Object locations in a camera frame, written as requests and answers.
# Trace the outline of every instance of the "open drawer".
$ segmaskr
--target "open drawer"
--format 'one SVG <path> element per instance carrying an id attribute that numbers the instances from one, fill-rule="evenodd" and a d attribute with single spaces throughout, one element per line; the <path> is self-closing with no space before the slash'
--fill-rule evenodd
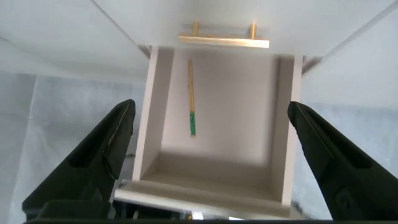
<path id="1" fill-rule="evenodd" d="M 299 100 L 301 69 L 302 57 L 153 47 L 132 182 L 115 197 L 239 218 L 292 218 L 297 137 L 287 107 Z"/>

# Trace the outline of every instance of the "brass bar handle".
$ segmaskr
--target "brass bar handle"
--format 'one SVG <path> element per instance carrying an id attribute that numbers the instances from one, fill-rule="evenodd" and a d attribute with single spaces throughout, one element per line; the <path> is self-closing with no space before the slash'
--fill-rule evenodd
<path id="1" fill-rule="evenodd" d="M 178 34 L 178 39 L 181 42 L 191 44 L 269 48 L 269 40 L 257 38 L 256 34 L 257 24 L 253 23 L 250 26 L 250 37 L 228 37 L 213 34 L 203 35 L 199 34 L 199 23 L 195 21 L 192 25 L 192 33 Z"/>

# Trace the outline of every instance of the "drawer front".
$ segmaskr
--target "drawer front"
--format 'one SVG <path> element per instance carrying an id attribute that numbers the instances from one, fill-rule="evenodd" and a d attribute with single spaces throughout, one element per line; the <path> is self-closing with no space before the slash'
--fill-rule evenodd
<path id="1" fill-rule="evenodd" d="M 147 0 L 98 4 L 138 44 L 181 47 L 179 32 L 198 21 L 202 33 L 248 35 L 257 23 L 258 36 L 271 40 L 272 54 L 324 56 L 378 15 L 393 0 Z"/>

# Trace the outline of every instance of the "chopstick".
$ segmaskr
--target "chopstick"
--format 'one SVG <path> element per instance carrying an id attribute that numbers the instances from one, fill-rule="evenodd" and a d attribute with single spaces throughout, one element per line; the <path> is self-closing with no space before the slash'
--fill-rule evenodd
<path id="1" fill-rule="evenodd" d="M 192 72 L 192 60 L 188 60 L 188 91 L 189 91 L 189 120 L 190 120 L 190 131 L 191 136 L 194 137 L 197 134 L 195 125 L 195 100 L 193 99 L 193 72 Z"/>

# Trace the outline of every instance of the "gold drawer handle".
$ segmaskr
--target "gold drawer handle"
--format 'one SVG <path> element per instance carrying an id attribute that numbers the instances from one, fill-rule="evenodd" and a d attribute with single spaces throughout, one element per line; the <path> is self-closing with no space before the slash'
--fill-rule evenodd
<path id="1" fill-rule="evenodd" d="M 217 35 L 199 35 L 199 23 L 194 22 L 192 33 L 178 34 L 178 39 L 184 43 L 192 44 L 209 44 L 235 47 L 260 47 L 269 48 L 269 40 L 256 37 L 257 26 L 253 23 L 250 26 L 250 37 L 227 37 Z"/>

